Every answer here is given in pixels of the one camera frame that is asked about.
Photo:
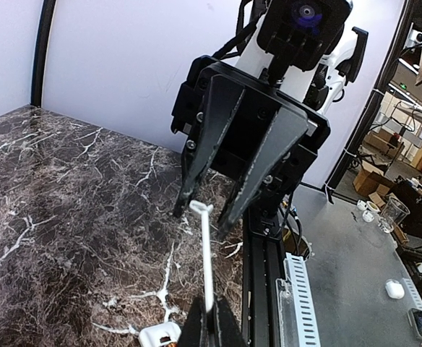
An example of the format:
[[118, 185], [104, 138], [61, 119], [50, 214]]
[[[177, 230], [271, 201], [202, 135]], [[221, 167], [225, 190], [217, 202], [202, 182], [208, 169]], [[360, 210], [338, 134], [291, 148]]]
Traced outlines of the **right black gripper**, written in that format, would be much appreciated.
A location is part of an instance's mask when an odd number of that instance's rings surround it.
[[171, 130], [186, 135], [181, 217], [212, 169], [234, 186], [218, 223], [223, 238], [251, 202], [277, 202], [293, 192], [330, 135], [311, 107], [211, 56], [193, 60], [172, 110]]

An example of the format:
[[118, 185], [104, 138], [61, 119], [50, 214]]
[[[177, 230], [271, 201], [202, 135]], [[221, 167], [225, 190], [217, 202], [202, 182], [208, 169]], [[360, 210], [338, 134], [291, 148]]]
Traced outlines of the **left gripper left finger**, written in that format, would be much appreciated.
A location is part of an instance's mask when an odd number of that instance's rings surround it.
[[194, 298], [180, 335], [180, 347], [208, 346], [207, 312], [201, 296]]

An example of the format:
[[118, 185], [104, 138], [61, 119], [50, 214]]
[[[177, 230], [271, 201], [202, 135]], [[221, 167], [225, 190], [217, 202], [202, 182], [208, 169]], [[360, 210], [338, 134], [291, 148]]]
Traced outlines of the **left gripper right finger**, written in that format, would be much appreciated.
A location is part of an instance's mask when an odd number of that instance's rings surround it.
[[224, 296], [215, 298], [209, 313], [209, 346], [246, 346], [236, 318]]

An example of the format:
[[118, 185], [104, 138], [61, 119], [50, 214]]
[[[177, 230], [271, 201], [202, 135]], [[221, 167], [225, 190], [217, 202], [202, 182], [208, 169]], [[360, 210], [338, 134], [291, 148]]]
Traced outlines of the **white remote control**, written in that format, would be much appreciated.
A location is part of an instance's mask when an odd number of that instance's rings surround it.
[[142, 329], [138, 339], [141, 347], [175, 346], [181, 335], [181, 328], [175, 322], [164, 322]]

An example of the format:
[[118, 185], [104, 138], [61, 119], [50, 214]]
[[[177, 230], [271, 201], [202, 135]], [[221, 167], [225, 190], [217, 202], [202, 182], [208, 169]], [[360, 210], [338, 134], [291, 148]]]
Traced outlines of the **white battery cover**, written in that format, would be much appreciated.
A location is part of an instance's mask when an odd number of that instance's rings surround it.
[[214, 306], [213, 274], [212, 274], [212, 252], [210, 245], [210, 214], [213, 205], [206, 205], [203, 202], [192, 200], [189, 208], [197, 214], [201, 220], [202, 232], [202, 259], [204, 273], [204, 306], [209, 314]]

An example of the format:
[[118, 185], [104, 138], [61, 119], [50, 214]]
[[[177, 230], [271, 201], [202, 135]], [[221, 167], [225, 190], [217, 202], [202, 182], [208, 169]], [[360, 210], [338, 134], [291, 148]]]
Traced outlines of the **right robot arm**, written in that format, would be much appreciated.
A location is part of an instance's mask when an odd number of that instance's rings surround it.
[[172, 131], [187, 136], [176, 217], [211, 169], [234, 182], [221, 235], [248, 209], [277, 215], [330, 135], [326, 73], [348, 84], [360, 71], [368, 34], [345, 29], [352, 10], [350, 1], [253, 1], [250, 22], [192, 62], [172, 110]]

